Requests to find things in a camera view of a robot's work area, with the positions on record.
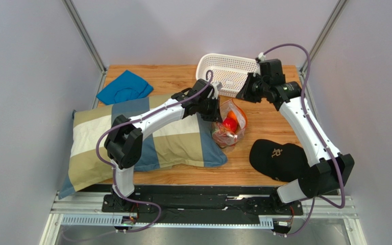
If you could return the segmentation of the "clear orange zip bag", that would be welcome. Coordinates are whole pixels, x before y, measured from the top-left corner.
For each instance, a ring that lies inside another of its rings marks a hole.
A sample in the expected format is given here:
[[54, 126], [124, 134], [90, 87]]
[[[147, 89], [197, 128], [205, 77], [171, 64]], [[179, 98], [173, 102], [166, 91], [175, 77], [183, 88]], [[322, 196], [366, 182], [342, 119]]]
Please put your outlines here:
[[233, 99], [220, 106], [220, 114], [223, 122], [212, 124], [211, 136], [220, 149], [227, 153], [233, 151], [236, 144], [244, 138], [248, 119]]

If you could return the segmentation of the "checked blue beige pillow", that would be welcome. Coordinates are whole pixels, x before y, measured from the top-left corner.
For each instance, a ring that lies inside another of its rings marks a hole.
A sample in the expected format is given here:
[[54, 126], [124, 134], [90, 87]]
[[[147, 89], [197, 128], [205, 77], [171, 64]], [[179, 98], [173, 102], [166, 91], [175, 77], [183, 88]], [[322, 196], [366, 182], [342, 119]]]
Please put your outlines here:
[[[117, 116], [133, 117], [165, 103], [170, 94], [108, 105], [75, 112], [73, 144], [67, 177], [58, 197], [65, 198], [93, 184], [112, 178], [112, 169], [96, 155], [99, 137], [112, 127]], [[143, 141], [142, 155], [135, 164], [136, 172], [170, 168], [185, 164], [197, 167], [218, 167], [227, 163], [227, 156], [211, 136], [212, 124], [199, 114], [173, 122]]]

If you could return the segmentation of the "fake red apple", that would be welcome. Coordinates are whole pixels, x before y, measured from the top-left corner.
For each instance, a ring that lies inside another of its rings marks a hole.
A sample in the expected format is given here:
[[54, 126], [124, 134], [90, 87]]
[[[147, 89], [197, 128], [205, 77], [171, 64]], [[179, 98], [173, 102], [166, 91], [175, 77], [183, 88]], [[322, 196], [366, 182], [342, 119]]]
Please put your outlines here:
[[222, 125], [226, 130], [232, 133], [235, 133], [238, 128], [238, 122], [231, 118], [225, 118]]

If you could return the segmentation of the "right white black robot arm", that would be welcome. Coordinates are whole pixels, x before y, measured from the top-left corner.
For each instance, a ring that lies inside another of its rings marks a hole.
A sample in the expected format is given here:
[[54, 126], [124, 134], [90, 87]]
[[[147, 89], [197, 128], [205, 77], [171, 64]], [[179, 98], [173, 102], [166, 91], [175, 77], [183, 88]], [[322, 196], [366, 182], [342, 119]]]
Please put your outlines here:
[[276, 197], [284, 204], [312, 199], [340, 190], [354, 166], [350, 154], [343, 154], [323, 132], [297, 82], [287, 82], [279, 59], [256, 60], [257, 68], [248, 73], [237, 94], [238, 99], [259, 103], [266, 99], [288, 121], [300, 141], [309, 168], [300, 177], [277, 189]]

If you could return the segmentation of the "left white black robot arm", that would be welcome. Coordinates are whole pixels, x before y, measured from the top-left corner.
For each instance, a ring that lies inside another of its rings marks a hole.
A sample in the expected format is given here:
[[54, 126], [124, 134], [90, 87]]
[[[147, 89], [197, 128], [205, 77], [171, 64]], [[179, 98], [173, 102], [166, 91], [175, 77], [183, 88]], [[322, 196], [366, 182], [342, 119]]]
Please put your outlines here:
[[220, 82], [199, 79], [193, 87], [173, 94], [144, 114], [130, 118], [118, 116], [98, 140], [104, 144], [109, 157], [105, 163], [113, 170], [113, 193], [127, 201], [134, 192], [134, 165], [141, 157], [142, 143], [157, 130], [194, 114], [199, 114], [204, 121], [221, 123], [219, 92], [222, 87]]

